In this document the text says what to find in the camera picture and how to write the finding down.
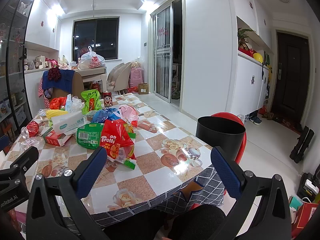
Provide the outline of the pink plastic bag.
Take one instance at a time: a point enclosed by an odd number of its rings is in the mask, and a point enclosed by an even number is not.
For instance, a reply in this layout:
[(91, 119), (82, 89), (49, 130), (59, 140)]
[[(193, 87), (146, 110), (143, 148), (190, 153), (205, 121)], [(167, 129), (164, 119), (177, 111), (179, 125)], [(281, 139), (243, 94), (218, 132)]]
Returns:
[(138, 126), (139, 116), (137, 111), (129, 105), (121, 105), (119, 107), (121, 118), (133, 127)]

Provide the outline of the red Trolli snack bag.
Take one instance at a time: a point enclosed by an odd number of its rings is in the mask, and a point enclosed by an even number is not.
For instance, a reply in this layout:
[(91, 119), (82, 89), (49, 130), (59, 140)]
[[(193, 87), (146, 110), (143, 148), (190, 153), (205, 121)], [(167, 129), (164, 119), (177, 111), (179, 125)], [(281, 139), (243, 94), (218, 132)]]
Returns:
[(133, 127), (123, 119), (105, 120), (101, 132), (100, 146), (106, 150), (107, 159), (114, 163), (120, 163), (134, 170), (136, 134)]

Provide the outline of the red cardboard box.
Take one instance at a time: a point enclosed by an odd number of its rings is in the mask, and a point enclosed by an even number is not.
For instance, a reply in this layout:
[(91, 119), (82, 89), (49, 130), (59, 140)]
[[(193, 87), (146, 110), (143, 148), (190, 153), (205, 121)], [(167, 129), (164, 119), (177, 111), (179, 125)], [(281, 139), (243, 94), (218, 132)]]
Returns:
[(72, 135), (65, 135), (64, 133), (57, 135), (52, 127), (48, 128), (42, 135), (45, 143), (53, 146), (61, 147), (72, 137)]

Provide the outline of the white shopping bag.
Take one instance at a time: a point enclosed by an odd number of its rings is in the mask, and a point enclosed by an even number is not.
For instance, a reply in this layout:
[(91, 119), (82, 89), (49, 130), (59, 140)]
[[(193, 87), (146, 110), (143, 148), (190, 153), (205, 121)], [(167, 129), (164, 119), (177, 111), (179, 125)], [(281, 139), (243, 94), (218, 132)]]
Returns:
[(92, 50), (91, 46), (88, 46), (88, 52), (84, 53), (79, 60), (78, 69), (99, 68), (104, 65), (105, 59)]

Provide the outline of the green snack packet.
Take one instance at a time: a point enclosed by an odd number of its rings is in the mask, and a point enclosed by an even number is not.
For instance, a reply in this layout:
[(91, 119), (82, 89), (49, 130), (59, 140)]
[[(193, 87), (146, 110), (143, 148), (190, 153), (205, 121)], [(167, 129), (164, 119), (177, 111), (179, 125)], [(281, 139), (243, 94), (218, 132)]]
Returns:
[(100, 145), (103, 127), (101, 123), (89, 123), (79, 127), (76, 131), (77, 144), (86, 149), (95, 150)]

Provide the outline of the glass display cabinet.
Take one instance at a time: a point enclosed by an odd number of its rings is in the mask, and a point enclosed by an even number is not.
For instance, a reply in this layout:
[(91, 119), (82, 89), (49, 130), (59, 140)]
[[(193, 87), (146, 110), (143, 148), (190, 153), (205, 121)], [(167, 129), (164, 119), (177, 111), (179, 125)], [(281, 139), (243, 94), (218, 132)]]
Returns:
[(1, 10), (1, 136), (14, 142), (31, 120), (25, 84), (25, 36), (34, 0), (9, 0)]

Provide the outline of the sliding glass door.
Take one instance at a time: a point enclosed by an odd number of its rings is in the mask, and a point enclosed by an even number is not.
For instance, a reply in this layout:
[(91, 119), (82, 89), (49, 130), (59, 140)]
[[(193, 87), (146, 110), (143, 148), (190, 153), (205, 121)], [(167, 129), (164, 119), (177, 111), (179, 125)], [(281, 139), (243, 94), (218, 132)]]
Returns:
[(183, 49), (182, 0), (170, 0), (152, 14), (152, 91), (180, 106)]

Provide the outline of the white tissue pack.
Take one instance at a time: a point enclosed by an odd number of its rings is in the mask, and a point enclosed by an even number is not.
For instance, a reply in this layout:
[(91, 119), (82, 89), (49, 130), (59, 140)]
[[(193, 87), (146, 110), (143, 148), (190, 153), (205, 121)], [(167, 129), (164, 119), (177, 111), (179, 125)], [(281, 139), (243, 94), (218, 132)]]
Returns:
[(85, 124), (82, 111), (72, 112), (51, 118), (52, 127), (57, 135), (70, 134)]

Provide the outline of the pink plastic stool stack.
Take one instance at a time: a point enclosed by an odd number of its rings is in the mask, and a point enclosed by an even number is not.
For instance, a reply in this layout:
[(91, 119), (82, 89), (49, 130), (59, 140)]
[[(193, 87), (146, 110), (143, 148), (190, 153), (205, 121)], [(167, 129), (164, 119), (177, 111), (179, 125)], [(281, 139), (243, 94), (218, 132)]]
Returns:
[(131, 68), (129, 87), (138, 87), (139, 84), (143, 83), (143, 71), (142, 68)]

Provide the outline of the crushed red cola can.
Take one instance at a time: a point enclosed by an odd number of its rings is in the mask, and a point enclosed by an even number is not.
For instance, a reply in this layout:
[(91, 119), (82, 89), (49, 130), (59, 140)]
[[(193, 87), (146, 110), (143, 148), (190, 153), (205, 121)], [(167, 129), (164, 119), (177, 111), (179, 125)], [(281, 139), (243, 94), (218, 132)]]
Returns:
[(29, 137), (34, 137), (39, 132), (39, 124), (36, 121), (31, 121), (27, 124), (26, 129), (28, 131)]

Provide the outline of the bright green snack bag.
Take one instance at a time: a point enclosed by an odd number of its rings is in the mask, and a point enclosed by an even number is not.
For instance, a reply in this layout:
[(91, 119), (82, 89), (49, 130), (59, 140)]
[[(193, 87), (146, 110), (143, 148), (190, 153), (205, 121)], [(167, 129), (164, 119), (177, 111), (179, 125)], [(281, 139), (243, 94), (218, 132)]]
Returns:
[(85, 101), (85, 105), (82, 109), (83, 115), (90, 111), (98, 111), (102, 109), (100, 102), (100, 93), (96, 89), (84, 90), (81, 92), (81, 96)]

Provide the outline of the clear plastic bag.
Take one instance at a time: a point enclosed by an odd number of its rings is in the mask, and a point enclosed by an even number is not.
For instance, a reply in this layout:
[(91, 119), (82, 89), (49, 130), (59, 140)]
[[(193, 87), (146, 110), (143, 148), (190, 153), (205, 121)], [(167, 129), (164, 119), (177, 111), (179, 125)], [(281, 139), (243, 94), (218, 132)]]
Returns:
[(85, 106), (85, 103), (81, 101), (77, 96), (72, 96), (71, 94), (67, 95), (65, 111), (68, 113), (73, 113), (81, 111)]

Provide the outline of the blue plastic bag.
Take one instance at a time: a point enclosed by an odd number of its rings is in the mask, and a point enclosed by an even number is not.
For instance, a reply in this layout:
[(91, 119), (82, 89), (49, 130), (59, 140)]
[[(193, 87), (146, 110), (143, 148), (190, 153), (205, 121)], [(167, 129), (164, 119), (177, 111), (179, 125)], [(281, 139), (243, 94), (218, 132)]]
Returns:
[(120, 119), (120, 112), (116, 108), (106, 108), (97, 111), (92, 118), (93, 123), (104, 123), (106, 120), (114, 121)]

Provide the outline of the clear crushed plastic bottle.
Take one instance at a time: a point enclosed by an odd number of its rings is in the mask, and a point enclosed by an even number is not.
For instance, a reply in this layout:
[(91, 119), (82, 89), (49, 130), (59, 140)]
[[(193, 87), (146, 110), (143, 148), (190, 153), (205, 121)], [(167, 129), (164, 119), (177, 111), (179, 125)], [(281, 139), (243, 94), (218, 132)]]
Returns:
[(20, 153), (25, 152), (31, 146), (34, 146), (38, 150), (44, 147), (44, 139), (40, 136), (31, 137), (26, 127), (22, 127), (21, 137), (23, 141), (20, 143)]

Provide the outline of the dark window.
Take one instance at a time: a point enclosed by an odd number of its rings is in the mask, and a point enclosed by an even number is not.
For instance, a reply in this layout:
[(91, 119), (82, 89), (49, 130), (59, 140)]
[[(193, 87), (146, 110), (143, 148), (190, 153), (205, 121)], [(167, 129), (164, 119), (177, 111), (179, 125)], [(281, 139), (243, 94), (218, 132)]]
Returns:
[(96, 18), (75, 21), (73, 51), (75, 61), (90, 49), (106, 60), (118, 58), (119, 18)]

